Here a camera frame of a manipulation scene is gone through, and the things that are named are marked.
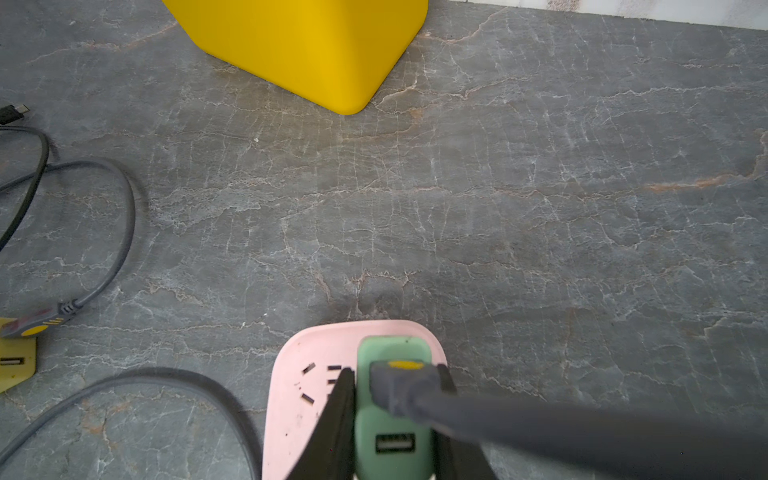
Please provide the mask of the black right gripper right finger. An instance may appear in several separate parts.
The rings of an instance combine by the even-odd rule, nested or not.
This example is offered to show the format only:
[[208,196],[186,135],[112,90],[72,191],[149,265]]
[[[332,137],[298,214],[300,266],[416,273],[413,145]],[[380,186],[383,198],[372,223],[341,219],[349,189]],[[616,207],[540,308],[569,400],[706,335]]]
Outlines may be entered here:
[[437,365],[441,392],[448,405],[440,406],[438,424],[433,427],[434,467],[437,479],[496,479],[470,426],[475,410],[457,395],[457,389],[445,364]]

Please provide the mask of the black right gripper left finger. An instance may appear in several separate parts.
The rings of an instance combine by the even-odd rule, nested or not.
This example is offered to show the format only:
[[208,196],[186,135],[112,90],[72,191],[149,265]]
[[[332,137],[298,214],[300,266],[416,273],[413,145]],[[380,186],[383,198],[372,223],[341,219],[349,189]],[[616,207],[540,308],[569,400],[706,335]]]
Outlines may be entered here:
[[287,478],[352,480],[355,475],[355,416],[355,375],[350,368],[344,368],[304,451]]

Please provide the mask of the green USB wall charger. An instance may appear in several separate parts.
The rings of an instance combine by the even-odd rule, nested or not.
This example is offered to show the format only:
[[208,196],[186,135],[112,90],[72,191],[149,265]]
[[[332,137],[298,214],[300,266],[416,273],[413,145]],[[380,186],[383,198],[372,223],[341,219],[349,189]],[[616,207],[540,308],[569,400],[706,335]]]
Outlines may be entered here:
[[412,336],[370,336],[357,352],[355,475],[358,479],[430,479],[434,475],[433,434],[374,404],[370,367],[378,361],[430,363],[428,344]]

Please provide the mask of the pink power strip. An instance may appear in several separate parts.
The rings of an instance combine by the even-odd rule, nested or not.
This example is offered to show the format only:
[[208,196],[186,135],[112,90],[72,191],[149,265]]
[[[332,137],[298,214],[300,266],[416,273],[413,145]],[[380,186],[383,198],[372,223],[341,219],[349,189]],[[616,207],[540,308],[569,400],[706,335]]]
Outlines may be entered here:
[[418,337],[431,361],[446,356],[426,327],[409,320],[364,320],[310,327],[293,335],[276,357],[269,386],[261,477],[285,479],[306,447],[343,368],[357,367],[369,336]]

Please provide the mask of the yellow plastic storage box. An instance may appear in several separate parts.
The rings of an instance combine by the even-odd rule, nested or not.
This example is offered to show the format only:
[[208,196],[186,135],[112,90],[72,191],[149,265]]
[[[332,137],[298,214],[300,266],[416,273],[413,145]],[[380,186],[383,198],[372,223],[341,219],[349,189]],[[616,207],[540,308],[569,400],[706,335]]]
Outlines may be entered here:
[[340,115],[370,102],[425,23],[425,1],[168,1],[207,54]]

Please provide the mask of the yellow USB wall charger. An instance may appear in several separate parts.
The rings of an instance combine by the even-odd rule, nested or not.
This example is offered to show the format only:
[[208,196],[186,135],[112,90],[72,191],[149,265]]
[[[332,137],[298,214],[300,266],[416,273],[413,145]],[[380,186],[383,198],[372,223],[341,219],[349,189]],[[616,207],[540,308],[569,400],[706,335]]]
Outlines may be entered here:
[[36,347],[35,334],[1,339],[1,392],[29,380],[36,373]]

